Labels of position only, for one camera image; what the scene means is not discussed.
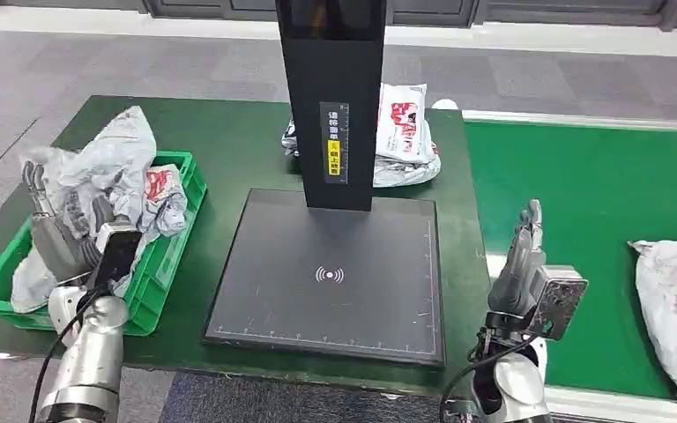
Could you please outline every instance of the robotic arm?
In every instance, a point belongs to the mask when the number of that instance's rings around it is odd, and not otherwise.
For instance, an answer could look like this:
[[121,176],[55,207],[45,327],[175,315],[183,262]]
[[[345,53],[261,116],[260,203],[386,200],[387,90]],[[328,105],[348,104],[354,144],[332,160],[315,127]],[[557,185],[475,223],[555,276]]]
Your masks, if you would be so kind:
[[[545,265],[541,249],[542,213],[538,200],[521,211],[520,224],[500,276],[492,285],[490,311],[471,351],[470,367],[448,385],[440,421],[455,384],[474,372],[471,391],[479,417],[487,423],[551,423],[544,398],[546,345],[564,335],[582,299],[587,280],[571,266]],[[472,420],[473,410],[458,411]]]
[[[112,290],[114,283],[130,272],[141,233],[127,218],[115,219],[107,199],[100,196],[93,202],[97,241],[89,237],[76,240],[47,199],[42,166],[28,162],[23,180],[33,199],[33,244],[62,281],[48,299],[48,313],[60,335],[38,376],[29,422],[115,423],[123,326],[129,311]],[[67,350],[38,414],[42,379],[62,341]]]

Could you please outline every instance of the green crate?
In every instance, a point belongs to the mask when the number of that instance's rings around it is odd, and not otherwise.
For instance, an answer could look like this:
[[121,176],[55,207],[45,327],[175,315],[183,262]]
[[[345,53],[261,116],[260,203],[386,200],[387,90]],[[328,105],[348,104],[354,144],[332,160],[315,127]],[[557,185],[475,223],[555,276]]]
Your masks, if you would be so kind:
[[[185,212],[188,227],[176,236],[161,236],[146,247],[123,296],[130,316],[125,326],[126,335],[145,337],[157,328],[185,244],[201,203],[204,202],[206,182],[201,177],[193,156],[189,152],[157,152],[153,165],[169,164],[176,165],[180,170],[182,186],[188,197],[188,209]],[[20,329],[54,330],[47,307],[21,315],[14,312],[9,302],[11,275],[31,247],[30,219],[27,219],[0,255],[0,317]]]

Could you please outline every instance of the black vertical column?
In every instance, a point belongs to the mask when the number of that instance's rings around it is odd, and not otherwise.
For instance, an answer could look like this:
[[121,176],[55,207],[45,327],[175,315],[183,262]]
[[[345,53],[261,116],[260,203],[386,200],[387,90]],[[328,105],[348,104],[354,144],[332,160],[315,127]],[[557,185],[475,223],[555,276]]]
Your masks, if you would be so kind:
[[385,0],[276,0],[308,207],[369,211]]

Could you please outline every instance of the black cable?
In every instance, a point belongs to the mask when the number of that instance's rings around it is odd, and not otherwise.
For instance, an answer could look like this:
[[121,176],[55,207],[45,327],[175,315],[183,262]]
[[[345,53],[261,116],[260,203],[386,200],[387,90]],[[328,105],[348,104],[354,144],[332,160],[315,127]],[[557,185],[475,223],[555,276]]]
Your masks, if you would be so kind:
[[453,379],[447,384],[447,386],[445,386],[445,389],[443,390],[443,398],[440,400],[440,410],[439,410],[440,423],[445,422],[445,405],[448,403],[448,400],[450,399],[450,395],[452,394],[453,389],[456,387],[456,385],[458,384],[458,382],[460,382],[461,379],[463,379],[466,375],[468,375],[473,370],[476,370],[479,367],[483,367],[488,364],[494,363],[495,361],[501,359],[507,354],[517,353],[518,351],[530,345],[531,342],[533,342],[535,339],[536,337],[531,337],[530,339],[527,339],[521,342],[520,344],[512,346],[504,351],[498,352],[495,355],[486,357],[484,360],[476,361],[471,366],[466,367],[463,370],[459,371],[453,377]]
[[65,337],[66,334],[69,333],[69,330],[71,330],[71,328],[74,327],[74,324],[81,318],[81,316],[89,308],[89,306],[92,305],[94,300],[96,300],[97,297],[100,297],[101,295],[103,295],[103,292],[101,290],[95,291],[92,294],[92,296],[89,297],[89,300],[87,300],[86,303],[84,303],[80,308],[77,308],[77,314],[73,316],[71,320],[69,320],[69,324],[67,324],[66,327],[63,328],[63,330],[61,330],[61,333],[59,333],[58,337],[56,337],[56,341],[54,341],[53,345],[50,346],[50,349],[48,350],[48,355],[42,362],[42,367],[40,367],[40,373],[37,375],[37,381],[35,382],[35,389],[33,393],[33,404],[30,406],[30,420],[28,420],[28,423],[34,423],[35,421],[35,415],[37,414],[37,403],[40,400],[42,381],[43,379],[45,379],[45,372],[48,371],[48,364],[50,362],[50,358],[53,357],[54,354],[56,354],[56,350],[63,341],[63,337]]

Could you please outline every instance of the green work surface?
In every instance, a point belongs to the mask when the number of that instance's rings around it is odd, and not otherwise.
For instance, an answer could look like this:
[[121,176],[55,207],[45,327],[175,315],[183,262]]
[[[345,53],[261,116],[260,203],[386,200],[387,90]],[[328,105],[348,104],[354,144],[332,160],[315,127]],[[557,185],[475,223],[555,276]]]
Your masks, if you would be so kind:
[[506,253],[513,211],[537,197],[547,261],[590,280],[565,338],[549,345],[547,383],[673,397],[627,241],[677,241],[677,131],[467,122],[465,134],[487,253]]
[[[460,113],[433,110],[428,114],[443,163],[447,163],[433,182],[376,192],[378,196],[437,202],[448,362],[447,370],[441,370],[378,360],[201,344],[212,296],[249,189],[302,188],[293,161],[284,156],[279,144],[289,119],[289,106],[92,97],[55,146],[82,147],[131,105],[144,110],[160,150],[193,153],[209,190],[158,329],[148,338],[126,337],[126,364],[430,395],[438,394],[444,382],[467,364],[466,354],[475,344],[475,334],[484,319],[489,282]],[[15,191],[2,206],[0,253],[29,212],[23,189]],[[54,338],[55,334],[47,332],[15,329],[0,319],[0,352],[44,354]]]

